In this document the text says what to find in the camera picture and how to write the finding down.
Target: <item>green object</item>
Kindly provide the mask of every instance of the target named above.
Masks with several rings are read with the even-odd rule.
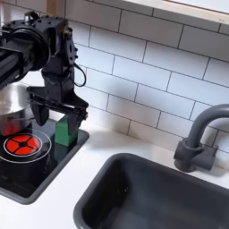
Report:
[[[55,143],[69,147],[78,139],[78,132],[76,130],[71,136],[68,135],[68,115],[65,115],[55,125]]]

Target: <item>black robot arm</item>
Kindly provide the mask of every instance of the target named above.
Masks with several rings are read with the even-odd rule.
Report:
[[[45,124],[49,109],[69,115],[71,135],[86,120],[89,104],[74,93],[78,50],[68,21],[58,17],[39,18],[29,12],[24,20],[3,26],[1,42],[0,89],[21,80],[29,71],[42,69],[45,87],[28,87],[35,119],[39,125]]]

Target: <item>metal pot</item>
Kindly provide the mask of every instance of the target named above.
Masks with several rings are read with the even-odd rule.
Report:
[[[22,131],[32,119],[26,86],[13,83],[0,90],[0,136]]]

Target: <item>black sink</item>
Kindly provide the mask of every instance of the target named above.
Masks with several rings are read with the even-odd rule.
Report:
[[[102,167],[73,216],[79,229],[228,229],[229,190],[119,154]]]

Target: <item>faucet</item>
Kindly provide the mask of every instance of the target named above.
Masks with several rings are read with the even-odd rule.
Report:
[[[218,148],[205,148],[200,141],[206,127],[219,118],[229,118],[229,104],[212,106],[196,118],[189,137],[181,140],[175,151],[174,164],[177,169],[185,173],[195,171],[196,167],[212,169]]]

